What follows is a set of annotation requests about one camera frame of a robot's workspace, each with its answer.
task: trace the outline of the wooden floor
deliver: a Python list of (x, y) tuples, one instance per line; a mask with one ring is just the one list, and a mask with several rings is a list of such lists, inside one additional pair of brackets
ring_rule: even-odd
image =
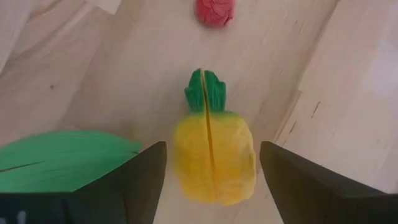
[[(0, 145), (54, 129), (95, 129), (140, 139), (146, 146), (166, 140), (171, 165), (173, 129), (188, 111), (183, 89), (194, 69), (201, 67), (227, 83), (227, 109), (248, 122), (256, 150), (260, 141), (275, 139), (365, 183), (378, 182), (368, 176), (370, 170), (385, 172), (377, 177), (380, 181), (394, 181), (388, 179), (393, 159), (367, 164), (372, 155), (380, 153), (388, 160), (394, 157), (387, 155), (397, 154), (391, 150), (397, 130), (392, 123), (396, 92), (391, 81), (397, 58), (390, 45), (396, 46), (398, 35), (387, 31), (397, 27), (395, 0), (382, 0), (382, 4), (341, 0), (330, 23), (337, 0), (237, 0), (235, 18), (222, 30), (199, 24), (193, 1), (123, 0), (115, 15), (91, 2), (95, 1), (38, 0), (24, 28), (15, 31), (19, 38), (0, 74)], [(339, 47), (337, 40), (349, 48)], [(374, 82), (378, 72), (366, 73), (366, 79), (354, 75), (362, 71), (356, 66), (359, 62), (373, 65), (375, 71), (386, 68), (384, 81)], [(389, 89), (384, 90), (386, 83)], [(379, 92), (365, 95), (369, 92), (362, 92), (360, 86)], [(320, 91), (323, 87), (331, 90)], [(331, 115), (337, 114), (337, 120), (320, 120), (316, 126), (300, 112), (300, 108), (313, 112), (317, 107), (314, 118), (318, 119), (323, 105), (328, 105), (325, 102), (333, 100), (343, 102), (336, 104), (344, 109)], [(286, 116), (290, 107), (291, 116)], [(375, 107), (380, 108), (381, 121), (369, 119)], [(297, 111), (304, 117), (302, 122), (292, 120)], [(346, 126), (327, 126), (337, 125), (336, 121)], [(358, 129), (369, 131), (351, 136), (353, 143), (349, 133)], [(338, 130), (333, 133), (338, 140), (331, 143), (333, 147), (325, 153), (314, 151), (323, 149), (329, 137), (321, 131), (333, 130)], [(382, 152), (369, 150), (373, 154), (360, 157), (361, 151), (354, 150), (377, 146), (371, 143), (382, 145)], [(344, 157), (349, 160), (341, 162)], [(361, 162), (352, 166), (358, 157)], [(387, 167), (375, 168), (381, 164)], [(155, 223), (282, 223), (261, 173), (255, 196), (221, 207), (188, 201), (170, 167), (167, 171)]]

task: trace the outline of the red object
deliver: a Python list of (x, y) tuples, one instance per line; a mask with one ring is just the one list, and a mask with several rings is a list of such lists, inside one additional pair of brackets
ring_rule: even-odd
[(234, 6), (234, 0), (197, 0), (197, 16), (210, 27), (224, 27), (234, 16)]

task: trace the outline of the toy pineapple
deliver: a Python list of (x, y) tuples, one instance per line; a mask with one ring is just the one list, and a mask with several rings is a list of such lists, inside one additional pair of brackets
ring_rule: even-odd
[(175, 131), (175, 172), (185, 195), (232, 205), (256, 184), (255, 153), (247, 124), (225, 111), (226, 88), (208, 70), (192, 74), (185, 96), (191, 113)]

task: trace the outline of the pineapple half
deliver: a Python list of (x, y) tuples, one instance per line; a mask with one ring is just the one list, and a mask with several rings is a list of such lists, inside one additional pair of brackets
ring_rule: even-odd
[(223, 205), (248, 199), (256, 184), (256, 155), (247, 124), (224, 110), (225, 83), (198, 69), (185, 96), (191, 113), (174, 134), (175, 173), (185, 195)]

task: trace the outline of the red toy food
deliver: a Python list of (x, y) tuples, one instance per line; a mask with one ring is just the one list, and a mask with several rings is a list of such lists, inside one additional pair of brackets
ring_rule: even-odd
[(234, 16), (234, 0), (197, 0), (199, 21), (210, 27), (224, 27)]

